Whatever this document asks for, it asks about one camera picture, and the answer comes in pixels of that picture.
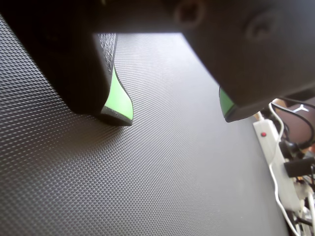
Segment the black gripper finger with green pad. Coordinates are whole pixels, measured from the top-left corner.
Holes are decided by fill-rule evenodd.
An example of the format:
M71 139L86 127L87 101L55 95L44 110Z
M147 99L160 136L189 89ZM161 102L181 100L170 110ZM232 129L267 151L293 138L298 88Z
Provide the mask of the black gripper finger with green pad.
M315 85L312 0L174 0L172 15L232 101L227 122Z
M2 17L68 108L113 126L133 123L133 104L115 66L117 35L91 18L103 0L3 0Z

